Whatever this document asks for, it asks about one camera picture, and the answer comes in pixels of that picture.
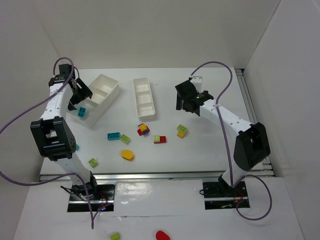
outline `yellow oval toy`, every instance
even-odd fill
[[[134,159],[134,154],[130,150],[122,150],[121,156],[128,161],[132,161]]]

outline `yellow lego brick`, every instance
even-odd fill
[[[147,130],[148,130],[147,126],[146,126],[144,123],[141,124],[141,125],[139,126],[139,128],[140,128],[141,132],[144,132],[144,131],[147,131]]]
[[[183,139],[185,135],[182,132],[178,132],[177,136]]]

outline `lego brick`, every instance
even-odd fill
[[[139,128],[137,133],[139,134],[139,136],[142,135],[147,135],[150,132],[150,129],[148,128],[148,126],[146,127],[146,131],[142,132],[141,129]]]
[[[121,157],[128,161],[132,161],[135,158],[133,152],[130,150],[123,150],[121,152]]]
[[[95,168],[96,166],[98,166],[98,161],[96,160],[96,159],[94,159],[94,158],[91,158],[90,160],[89,160],[89,164],[90,164],[90,166],[92,167],[92,168]]]
[[[154,144],[165,144],[167,142],[166,136],[160,136],[159,142],[153,142]]]
[[[188,128],[182,126],[181,124],[176,129],[182,134],[186,134],[186,132],[188,131]]]
[[[147,126],[146,126],[144,123],[140,124],[140,125],[139,125],[139,128],[141,129],[142,132],[148,130],[148,129],[147,129]]]
[[[107,137],[108,137],[109,141],[119,140],[120,139],[120,132],[108,133]]]
[[[78,116],[83,118],[85,116],[85,113],[86,109],[84,107],[80,107],[78,111]]]
[[[110,236],[111,240],[120,240],[120,234],[117,232]]]
[[[183,139],[185,135],[182,132],[178,132],[177,136]]]
[[[150,131],[146,130],[146,131],[143,131],[142,134],[143,134],[143,135],[147,135],[149,132],[150,132]]]
[[[154,135],[154,136],[153,136],[153,141],[154,141],[155,143],[159,143],[159,142],[160,142],[160,135]]]
[[[125,144],[128,144],[129,141],[130,141],[130,137],[122,134],[121,137],[120,137],[120,141],[121,141],[121,142],[124,142]]]
[[[138,129],[138,131],[137,131],[137,132],[138,132],[139,136],[142,136],[142,135],[143,135],[143,134],[142,134],[142,131],[141,131],[141,129],[140,129],[140,128]]]

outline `red oval toy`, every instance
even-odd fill
[[[156,240],[170,240],[170,237],[167,234],[165,234],[163,231],[158,231],[155,234],[155,238]]]

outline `red lego brick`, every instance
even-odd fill
[[[138,132],[139,136],[142,136],[142,131],[141,131],[141,129],[140,129],[140,128],[138,129],[138,131],[137,131],[137,132]]]
[[[165,144],[167,142],[166,136],[160,136],[159,142],[153,142],[154,144]]]

